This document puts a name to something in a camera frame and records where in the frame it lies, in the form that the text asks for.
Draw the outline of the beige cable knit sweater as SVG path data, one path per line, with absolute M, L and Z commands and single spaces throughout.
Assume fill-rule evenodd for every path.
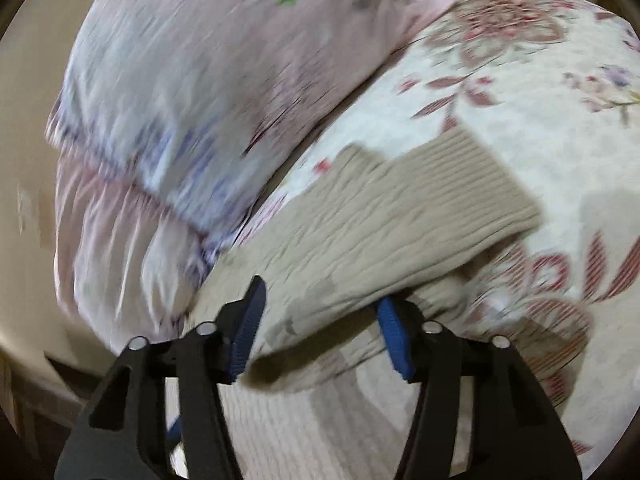
M 186 326 L 214 318 L 260 276 L 267 301 L 244 384 L 314 388 L 383 350 L 375 301 L 446 278 L 540 220 L 525 188 L 462 128 L 393 159 L 350 144 L 218 259 Z

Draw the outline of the pink striped pillow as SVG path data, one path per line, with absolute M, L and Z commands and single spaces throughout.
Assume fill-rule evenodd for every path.
M 209 267 L 201 239 L 151 196 L 70 155 L 55 185 L 56 300 L 113 353 L 179 337 Z

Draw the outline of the white floral bedsheet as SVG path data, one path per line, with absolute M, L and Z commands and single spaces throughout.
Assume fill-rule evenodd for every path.
M 540 380 L 582 476 L 639 409 L 639 41 L 585 0 L 456 0 L 288 162 L 244 243 L 356 144 L 384 159 L 467 131 L 525 188 L 535 229 L 402 290 L 459 336 L 503 335 Z M 314 388 L 221 391 L 249 479 L 388 479 L 416 386 L 385 348 Z

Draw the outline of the lavender floral pillow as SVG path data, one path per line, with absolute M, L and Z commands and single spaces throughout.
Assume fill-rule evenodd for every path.
M 224 238 L 314 125 L 453 2 L 94 0 L 48 141 Z

